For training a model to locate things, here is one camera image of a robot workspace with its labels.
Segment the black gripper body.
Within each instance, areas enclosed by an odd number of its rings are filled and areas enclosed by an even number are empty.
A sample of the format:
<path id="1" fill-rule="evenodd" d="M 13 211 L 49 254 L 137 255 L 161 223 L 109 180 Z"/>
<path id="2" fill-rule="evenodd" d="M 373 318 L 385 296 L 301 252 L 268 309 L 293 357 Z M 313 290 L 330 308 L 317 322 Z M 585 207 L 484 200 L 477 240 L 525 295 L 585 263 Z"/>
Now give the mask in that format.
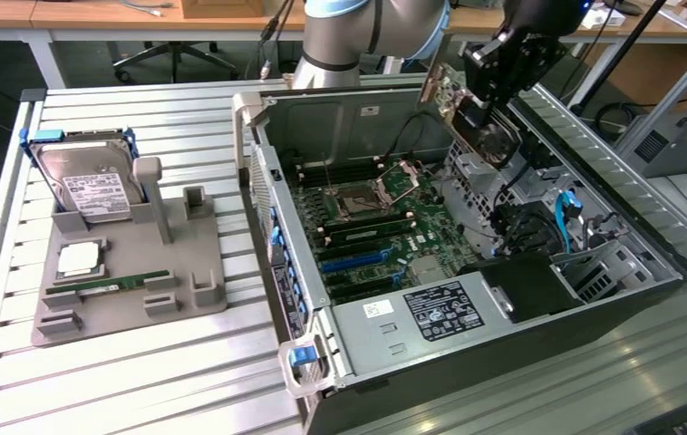
<path id="1" fill-rule="evenodd" d="M 502 42 L 536 34 L 557 39 L 572 34 L 586 15 L 578 0 L 510 0 L 501 3 L 502 23 L 496 38 Z"/>

